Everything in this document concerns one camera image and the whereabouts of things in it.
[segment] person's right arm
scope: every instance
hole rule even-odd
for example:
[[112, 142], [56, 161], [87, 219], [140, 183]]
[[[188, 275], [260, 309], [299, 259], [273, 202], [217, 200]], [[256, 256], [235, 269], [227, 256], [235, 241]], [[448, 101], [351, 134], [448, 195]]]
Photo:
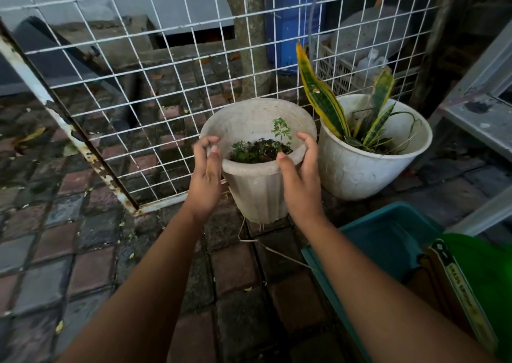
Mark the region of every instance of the person's right arm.
[[325, 217], [317, 144], [306, 133], [307, 152], [297, 173], [278, 154], [291, 217], [320, 259], [339, 300], [375, 362], [494, 362], [476, 341], [396, 282]]

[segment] blue bin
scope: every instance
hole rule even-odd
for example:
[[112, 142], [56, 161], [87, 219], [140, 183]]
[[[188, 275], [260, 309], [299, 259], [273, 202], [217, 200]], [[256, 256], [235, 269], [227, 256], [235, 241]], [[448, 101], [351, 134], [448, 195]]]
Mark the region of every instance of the blue bin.
[[[313, 0], [274, 0], [275, 8], [284, 8], [289, 6], [297, 6], [304, 3], [311, 3]], [[313, 14], [312, 34], [318, 33], [318, 20], [320, 19], [320, 7], [317, 4]], [[272, 0], [265, 0], [265, 9], [272, 10]], [[297, 64], [297, 54], [295, 45], [299, 35], [308, 34], [308, 20], [310, 6], [303, 6], [294, 9], [285, 9], [275, 12], [275, 40], [280, 41], [287, 38], [295, 38], [290, 41], [284, 41], [276, 44], [277, 51], [277, 65], [278, 68], [292, 66]], [[325, 11], [325, 5], [322, 8], [322, 15]], [[267, 13], [265, 17], [265, 26], [267, 34], [267, 42], [274, 42], [274, 13]], [[301, 39], [301, 44], [304, 47], [308, 43], [307, 38]], [[275, 65], [275, 51], [274, 45], [268, 46], [268, 60], [270, 65]], [[282, 70], [288, 73], [297, 73], [297, 66], [289, 67]]]
[[[416, 260], [422, 253], [421, 246], [431, 243], [444, 231], [436, 222], [404, 202], [387, 205], [339, 230], [382, 270], [399, 282], [411, 269], [419, 267]], [[302, 249], [302, 255], [313, 268], [314, 276], [363, 357], [370, 362], [368, 353], [362, 346], [311, 245]]]

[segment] finger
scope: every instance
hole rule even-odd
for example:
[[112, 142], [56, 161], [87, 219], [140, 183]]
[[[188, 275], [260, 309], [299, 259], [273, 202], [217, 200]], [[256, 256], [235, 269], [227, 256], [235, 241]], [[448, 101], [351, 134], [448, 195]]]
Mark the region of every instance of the finger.
[[318, 145], [313, 137], [308, 133], [298, 132], [297, 136], [304, 141], [306, 145], [306, 154], [301, 166], [301, 173], [305, 176], [317, 175], [318, 173]]
[[206, 174], [215, 176], [219, 180], [222, 174], [222, 158], [221, 152], [217, 145], [211, 147], [210, 155], [206, 162]]
[[219, 142], [220, 138], [213, 135], [205, 135], [199, 141], [194, 143], [194, 159], [195, 168], [194, 172], [205, 173], [206, 172], [206, 147], [210, 143]]
[[279, 168], [283, 174], [283, 181], [285, 183], [285, 190], [292, 189], [300, 185], [301, 179], [298, 176], [297, 170], [293, 161], [285, 153], [279, 152], [277, 157]]

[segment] person's left arm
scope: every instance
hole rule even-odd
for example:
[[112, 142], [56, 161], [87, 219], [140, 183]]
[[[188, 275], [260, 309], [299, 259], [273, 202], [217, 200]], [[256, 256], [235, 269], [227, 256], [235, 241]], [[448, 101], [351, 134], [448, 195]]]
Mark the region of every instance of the person's left arm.
[[222, 158], [206, 136], [194, 145], [189, 195], [117, 292], [62, 354], [67, 362], [164, 362], [180, 313], [195, 244], [221, 194]]

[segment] plant pot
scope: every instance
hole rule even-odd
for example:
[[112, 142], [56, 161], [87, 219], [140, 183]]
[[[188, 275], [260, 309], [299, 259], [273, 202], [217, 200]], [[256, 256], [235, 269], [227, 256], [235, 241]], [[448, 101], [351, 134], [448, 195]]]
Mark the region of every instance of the plant pot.
[[230, 161], [233, 144], [240, 140], [277, 139], [271, 132], [273, 120], [283, 118], [291, 129], [289, 157], [297, 166], [302, 162], [306, 146], [297, 138], [298, 131], [317, 137], [317, 128], [310, 114], [289, 101], [280, 99], [249, 99], [221, 109], [206, 121], [201, 136], [221, 138], [222, 173], [229, 184], [238, 209], [247, 220], [259, 224], [272, 223], [288, 213], [284, 200], [283, 176], [276, 161], [243, 164]]
[[[363, 110], [365, 95], [344, 95], [338, 98], [347, 118], [352, 112]], [[322, 123], [318, 141], [318, 169], [324, 188], [344, 200], [360, 200], [373, 196], [391, 183], [410, 163], [423, 153], [432, 142], [432, 130], [417, 111], [406, 104], [389, 99], [384, 108], [395, 104], [394, 112], [407, 111], [419, 119], [414, 124], [413, 137], [396, 155], [364, 152], [339, 140]], [[389, 117], [384, 125], [385, 137], [393, 137], [397, 146], [409, 138], [413, 118], [409, 114]]]

